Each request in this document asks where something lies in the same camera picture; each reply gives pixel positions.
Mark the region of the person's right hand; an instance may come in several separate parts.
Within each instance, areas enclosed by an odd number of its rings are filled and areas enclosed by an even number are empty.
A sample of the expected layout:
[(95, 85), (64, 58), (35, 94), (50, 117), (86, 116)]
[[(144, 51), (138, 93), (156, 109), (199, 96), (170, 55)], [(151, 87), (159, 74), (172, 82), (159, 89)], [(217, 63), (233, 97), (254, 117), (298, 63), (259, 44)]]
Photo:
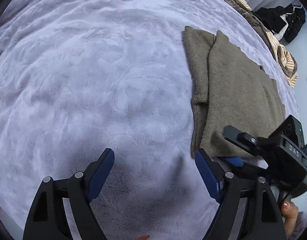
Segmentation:
[(298, 234), (297, 228), (299, 208), (292, 201), (285, 200), (281, 206), (281, 214), (285, 217), (284, 228), (287, 239)]

